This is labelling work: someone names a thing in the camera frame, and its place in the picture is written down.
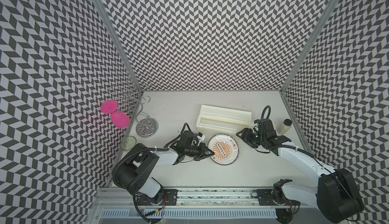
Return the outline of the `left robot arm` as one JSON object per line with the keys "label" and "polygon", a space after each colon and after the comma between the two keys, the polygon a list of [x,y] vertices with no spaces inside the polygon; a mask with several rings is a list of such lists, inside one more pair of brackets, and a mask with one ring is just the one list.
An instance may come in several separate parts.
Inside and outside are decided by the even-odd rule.
{"label": "left robot arm", "polygon": [[132,196],[141,195],[148,198],[152,204],[159,204],[164,199],[164,187],[151,177],[154,168],[180,164],[185,157],[194,161],[213,157],[215,153],[201,142],[202,138],[201,133],[184,130],[163,148],[136,144],[113,167],[112,181]]}

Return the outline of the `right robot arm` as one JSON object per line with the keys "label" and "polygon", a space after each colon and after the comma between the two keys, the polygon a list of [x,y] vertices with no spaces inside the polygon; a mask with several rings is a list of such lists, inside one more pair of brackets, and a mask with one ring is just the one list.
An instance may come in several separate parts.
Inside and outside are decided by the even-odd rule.
{"label": "right robot arm", "polygon": [[244,128],[236,136],[253,149],[263,147],[266,153],[287,160],[316,184],[310,187],[297,184],[291,179],[279,180],[271,191],[276,205],[300,202],[318,209],[334,224],[351,221],[353,216],[360,218],[364,203],[351,172],[319,161],[290,138],[278,135],[271,120],[257,119],[254,123],[256,126],[253,129]]}

